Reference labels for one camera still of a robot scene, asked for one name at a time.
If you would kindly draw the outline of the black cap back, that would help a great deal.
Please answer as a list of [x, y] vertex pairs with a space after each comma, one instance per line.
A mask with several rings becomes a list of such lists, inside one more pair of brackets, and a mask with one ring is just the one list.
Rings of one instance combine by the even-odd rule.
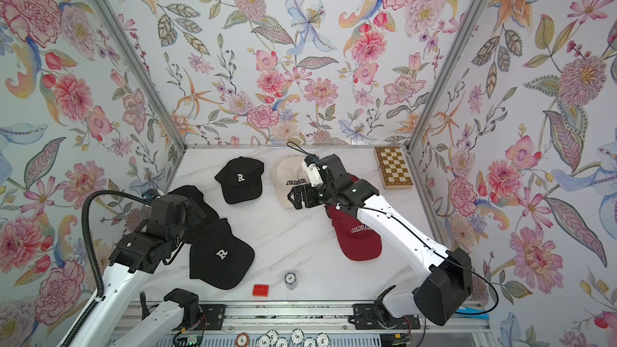
[[262, 161], [250, 157], [231, 159], [215, 180], [220, 184], [223, 199], [229, 205], [258, 199], [263, 193]]

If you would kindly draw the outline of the red cap back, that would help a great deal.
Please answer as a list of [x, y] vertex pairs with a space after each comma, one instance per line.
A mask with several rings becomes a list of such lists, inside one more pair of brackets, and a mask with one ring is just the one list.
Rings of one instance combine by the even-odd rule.
[[335, 207], [327, 207], [326, 213], [337, 235], [339, 246], [348, 259], [360, 262], [380, 257], [382, 240], [375, 231]]

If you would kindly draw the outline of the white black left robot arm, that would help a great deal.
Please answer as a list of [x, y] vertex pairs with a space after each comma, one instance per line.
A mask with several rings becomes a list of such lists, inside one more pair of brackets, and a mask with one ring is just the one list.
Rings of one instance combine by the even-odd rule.
[[[183, 245], [194, 238], [194, 229], [206, 216], [199, 204], [182, 195], [157, 195], [149, 191], [147, 197], [141, 199], [125, 192], [111, 191], [112, 196], [149, 206], [151, 212], [143, 224], [117, 243], [109, 257], [109, 265], [106, 270], [101, 270], [90, 231], [89, 213], [92, 202], [104, 194], [104, 191], [91, 193], [85, 199], [81, 213], [83, 238], [96, 291], [62, 338], [62, 346], [104, 346], [133, 297], [159, 265], [169, 265], [174, 261]], [[116, 344], [150, 346], [174, 329], [186, 331], [193, 328], [202, 318], [198, 295], [174, 289]]]

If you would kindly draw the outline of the black cap front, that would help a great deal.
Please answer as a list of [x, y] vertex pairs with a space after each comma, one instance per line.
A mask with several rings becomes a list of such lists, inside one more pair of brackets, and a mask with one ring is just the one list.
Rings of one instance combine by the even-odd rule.
[[255, 259], [251, 246], [234, 236], [226, 218], [198, 231], [191, 244], [189, 276], [217, 289], [235, 288]]

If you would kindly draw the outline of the black cap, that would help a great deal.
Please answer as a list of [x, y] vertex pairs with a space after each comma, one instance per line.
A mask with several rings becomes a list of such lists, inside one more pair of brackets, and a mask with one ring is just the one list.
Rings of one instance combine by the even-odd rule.
[[219, 219], [219, 214], [205, 202], [204, 194], [192, 185], [180, 186], [170, 194], [187, 198], [186, 234], [184, 242], [192, 244], [195, 239], [206, 231], [208, 225]]
[[262, 161], [250, 157], [231, 159], [215, 180], [220, 184], [223, 199], [229, 205], [258, 199], [263, 193]]
[[234, 236], [226, 218], [198, 231], [191, 244], [189, 276], [217, 289], [235, 288], [255, 259], [251, 246]]

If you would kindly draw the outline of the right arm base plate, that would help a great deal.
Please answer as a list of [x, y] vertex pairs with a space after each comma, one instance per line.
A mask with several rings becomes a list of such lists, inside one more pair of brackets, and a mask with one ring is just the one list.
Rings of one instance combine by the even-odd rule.
[[421, 329], [416, 316], [395, 318], [376, 303], [360, 303], [352, 305], [352, 315], [348, 319], [356, 330], [403, 330]]

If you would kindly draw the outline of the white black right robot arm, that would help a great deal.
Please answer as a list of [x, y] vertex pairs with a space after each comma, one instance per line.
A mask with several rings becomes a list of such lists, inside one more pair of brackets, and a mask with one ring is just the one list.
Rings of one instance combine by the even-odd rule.
[[406, 284], [393, 285], [376, 300], [392, 318], [421, 315], [444, 326], [472, 294], [471, 260], [461, 249], [449, 250], [406, 221], [368, 181], [294, 186], [287, 194], [295, 209], [335, 207], [355, 217], [387, 241], [415, 271]]

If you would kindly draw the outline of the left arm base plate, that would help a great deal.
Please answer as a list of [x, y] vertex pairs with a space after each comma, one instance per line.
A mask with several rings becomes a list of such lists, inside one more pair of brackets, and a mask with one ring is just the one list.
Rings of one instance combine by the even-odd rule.
[[198, 331], [220, 331], [223, 328], [226, 305], [200, 304], [201, 317], [194, 327]]

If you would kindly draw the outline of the cream cap front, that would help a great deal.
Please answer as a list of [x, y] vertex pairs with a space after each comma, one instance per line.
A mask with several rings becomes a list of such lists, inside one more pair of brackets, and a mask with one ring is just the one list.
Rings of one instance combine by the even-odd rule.
[[309, 183], [308, 175], [303, 168], [303, 156], [287, 156], [280, 159], [270, 170], [269, 177], [276, 191], [276, 198], [284, 209], [293, 209], [288, 200], [288, 194], [294, 186]]

